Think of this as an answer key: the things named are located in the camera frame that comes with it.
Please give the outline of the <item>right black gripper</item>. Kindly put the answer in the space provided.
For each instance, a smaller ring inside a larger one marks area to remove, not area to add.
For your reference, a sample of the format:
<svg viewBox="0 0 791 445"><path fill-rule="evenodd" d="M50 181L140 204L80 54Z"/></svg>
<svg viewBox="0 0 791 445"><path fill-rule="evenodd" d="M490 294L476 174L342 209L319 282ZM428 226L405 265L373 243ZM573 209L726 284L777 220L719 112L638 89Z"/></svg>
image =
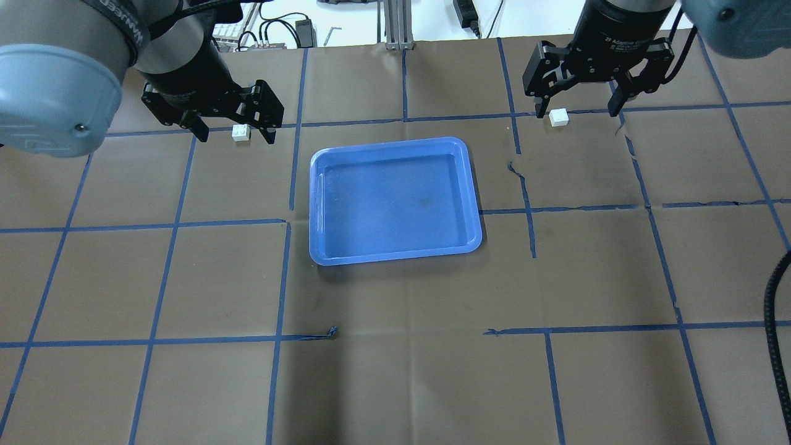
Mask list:
<svg viewBox="0 0 791 445"><path fill-rule="evenodd" d="M611 117L638 94L656 92L675 59L669 38L655 40L658 30L658 1L586 1L569 45L540 41L528 60L523 92L533 99L536 117L543 118L566 83L615 78ZM642 71L633 76L630 71L641 63Z"/></svg>

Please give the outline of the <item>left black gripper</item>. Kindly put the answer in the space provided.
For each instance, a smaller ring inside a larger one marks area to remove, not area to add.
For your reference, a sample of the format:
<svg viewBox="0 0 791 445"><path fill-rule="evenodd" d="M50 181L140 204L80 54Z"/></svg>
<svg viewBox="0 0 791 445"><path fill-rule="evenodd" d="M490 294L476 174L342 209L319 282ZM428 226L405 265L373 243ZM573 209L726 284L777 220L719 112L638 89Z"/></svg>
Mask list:
<svg viewBox="0 0 791 445"><path fill-rule="evenodd" d="M146 80L142 103L164 126L177 125L206 143L206 118L228 119L259 129L275 144L284 106L265 80L243 87L201 25L170 25L151 29L152 40L137 62Z"/></svg>

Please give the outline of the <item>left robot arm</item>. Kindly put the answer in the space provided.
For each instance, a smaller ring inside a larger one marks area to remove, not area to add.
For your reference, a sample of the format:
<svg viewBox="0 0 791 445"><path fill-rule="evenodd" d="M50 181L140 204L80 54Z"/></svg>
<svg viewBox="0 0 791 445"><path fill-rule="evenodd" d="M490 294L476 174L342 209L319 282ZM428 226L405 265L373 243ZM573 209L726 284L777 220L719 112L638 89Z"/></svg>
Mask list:
<svg viewBox="0 0 791 445"><path fill-rule="evenodd" d="M206 142L205 118L247 124L274 143L284 107L263 80L232 79L212 39L240 1L3 1L1 142L57 158L97 150L130 69L159 124Z"/></svg>

